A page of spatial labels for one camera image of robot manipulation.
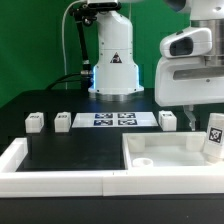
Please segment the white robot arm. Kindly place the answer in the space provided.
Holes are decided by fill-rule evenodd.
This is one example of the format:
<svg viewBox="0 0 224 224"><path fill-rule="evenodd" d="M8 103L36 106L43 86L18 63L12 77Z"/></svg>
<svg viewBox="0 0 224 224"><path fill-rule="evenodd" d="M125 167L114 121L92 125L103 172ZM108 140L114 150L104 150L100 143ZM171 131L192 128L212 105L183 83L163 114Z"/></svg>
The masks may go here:
<svg viewBox="0 0 224 224"><path fill-rule="evenodd" d="M117 12L125 0L87 0L97 11L99 60L93 69L90 96L125 100L142 92L133 61L133 27ZM164 0L176 12L190 15L190 26L165 37L156 68L155 101L182 106L195 123L197 104L224 102L224 0Z"/></svg>

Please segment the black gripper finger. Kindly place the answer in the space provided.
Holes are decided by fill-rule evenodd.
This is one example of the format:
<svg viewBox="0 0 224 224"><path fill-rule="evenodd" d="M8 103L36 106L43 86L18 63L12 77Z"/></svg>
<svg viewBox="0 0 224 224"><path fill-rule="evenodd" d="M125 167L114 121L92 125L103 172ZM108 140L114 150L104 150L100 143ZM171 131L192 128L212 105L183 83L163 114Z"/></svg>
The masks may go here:
<svg viewBox="0 0 224 224"><path fill-rule="evenodd" d="M184 105L183 110L187 118L189 119L189 127L192 131L195 130L196 118L194 116L194 106L193 105Z"/></svg>

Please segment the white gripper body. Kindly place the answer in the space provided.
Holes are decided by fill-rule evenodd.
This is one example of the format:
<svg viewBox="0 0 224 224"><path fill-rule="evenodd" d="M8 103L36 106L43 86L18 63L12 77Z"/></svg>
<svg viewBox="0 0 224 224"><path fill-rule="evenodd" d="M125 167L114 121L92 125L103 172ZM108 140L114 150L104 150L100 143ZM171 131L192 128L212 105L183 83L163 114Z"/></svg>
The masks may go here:
<svg viewBox="0 0 224 224"><path fill-rule="evenodd" d="M165 37L155 77L155 101L160 106L224 102L224 67L211 67L209 28L188 27Z"/></svg>

